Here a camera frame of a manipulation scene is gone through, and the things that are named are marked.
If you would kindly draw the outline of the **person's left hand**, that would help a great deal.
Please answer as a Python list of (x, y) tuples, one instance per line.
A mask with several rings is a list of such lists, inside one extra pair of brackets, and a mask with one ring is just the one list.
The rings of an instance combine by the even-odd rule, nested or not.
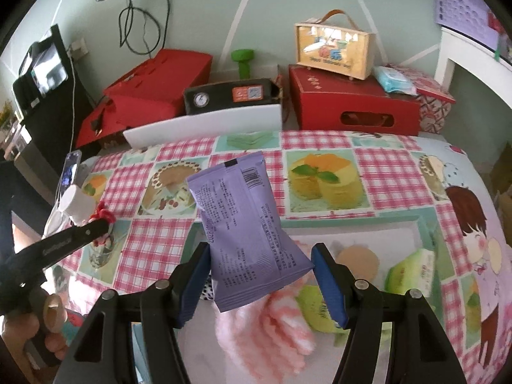
[(57, 294), (49, 294), (42, 288), (35, 288), (28, 294), (19, 295), (16, 300), (1, 301), (1, 315), (18, 316), (33, 314), (37, 317), (39, 329), (24, 346), (32, 366), (36, 369), (53, 368), (61, 361), (46, 348), (45, 339), (49, 334), (62, 332), (68, 320), (67, 310)]

